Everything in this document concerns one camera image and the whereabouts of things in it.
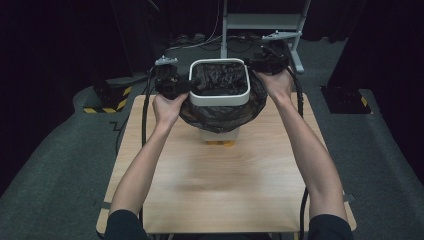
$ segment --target white plastic box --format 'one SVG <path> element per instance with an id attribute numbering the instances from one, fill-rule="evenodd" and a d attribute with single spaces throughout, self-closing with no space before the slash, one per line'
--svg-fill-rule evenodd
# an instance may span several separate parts
<path id="1" fill-rule="evenodd" d="M 197 64 L 201 63 L 241 63 L 244 65 L 244 62 L 237 58 L 226 58 L 226 59 L 203 59 L 195 61 L 190 66 L 189 80 L 192 80 L 193 69 Z M 246 81 L 247 81 L 247 90 L 240 95 L 230 95 L 230 96 L 199 96 L 190 92 L 190 102 L 199 107 L 206 106 L 240 106 L 249 101 L 250 97 L 250 80 L 247 67 L 244 66 L 246 72 Z M 204 141 L 235 141 L 238 137 L 240 128 L 236 128 L 231 132 L 227 133 L 213 133 L 206 130 L 200 129 L 200 137 Z"/>

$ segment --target black curtain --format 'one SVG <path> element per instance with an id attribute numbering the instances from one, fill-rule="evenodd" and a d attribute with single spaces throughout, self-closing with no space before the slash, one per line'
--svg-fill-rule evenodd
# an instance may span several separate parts
<path id="1" fill-rule="evenodd" d="M 328 37 L 330 41 L 343 41 L 352 31 L 366 0 L 312 0 L 303 29 L 302 38 L 318 41 Z M 216 23 L 217 6 L 220 4 L 215 35 L 222 33 L 223 0 L 169 0 L 169 25 L 173 37 L 195 33 L 212 34 Z M 301 13 L 305 5 L 303 0 L 229 0 L 228 13 Z M 264 32 L 253 30 L 258 35 Z"/>
<path id="2" fill-rule="evenodd" d="M 424 184 L 424 5 L 368 0 L 328 86 L 371 89 L 406 160 Z"/>
<path id="3" fill-rule="evenodd" d="M 145 0 L 4 0 L 0 32 L 0 194 L 76 93 L 148 70 L 168 42 L 166 11 Z"/>
<path id="4" fill-rule="evenodd" d="M 366 0 L 312 0 L 302 39 L 330 42 L 349 37 Z"/>

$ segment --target light wood surface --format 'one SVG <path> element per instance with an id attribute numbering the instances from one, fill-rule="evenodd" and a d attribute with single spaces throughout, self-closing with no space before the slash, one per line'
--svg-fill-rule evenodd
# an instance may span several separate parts
<path id="1" fill-rule="evenodd" d="M 296 103 L 295 94 L 292 100 Z M 143 103 L 144 96 L 136 97 L 104 199 L 107 203 L 140 149 Z M 306 96 L 304 118 L 324 142 Z M 150 106 L 147 136 L 154 124 Z M 256 119 L 241 126 L 232 147 L 207 145 L 197 128 L 178 119 L 144 204 L 144 228 L 148 233 L 297 232 L 304 188 L 271 99 Z M 353 230 L 356 221 L 345 205 Z M 108 210 L 102 209 L 97 222 L 101 234 L 107 215 Z"/>

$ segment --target forearm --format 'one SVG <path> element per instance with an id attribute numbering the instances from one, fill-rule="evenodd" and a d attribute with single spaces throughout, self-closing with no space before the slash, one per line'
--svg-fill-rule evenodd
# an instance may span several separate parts
<path id="1" fill-rule="evenodd" d="M 170 127 L 156 126 L 122 177 L 113 196 L 109 214 L 119 209 L 138 214 L 149 192 L 159 156 L 170 131 Z"/>
<path id="2" fill-rule="evenodd" d="M 275 100 L 275 103 L 311 196 L 311 217 L 329 213 L 346 219 L 342 184 L 327 149 L 297 113 L 290 99 Z"/>

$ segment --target black plastic bag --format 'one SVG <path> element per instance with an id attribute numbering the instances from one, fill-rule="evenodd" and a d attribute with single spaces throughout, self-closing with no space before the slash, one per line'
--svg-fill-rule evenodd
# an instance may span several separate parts
<path id="1" fill-rule="evenodd" d="M 199 64 L 195 81 L 200 82 L 196 95 L 238 95 L 246 92 L 246 71 L 243 64 Z M 239 106 L 207 106 L 192 104 L 187 98 L 180 117 L 188 124 L 214 133 L 230 132 L 255 119 L 265 107 L 267 91 L 260 79 L 249 71 L 250 96 Z"/>

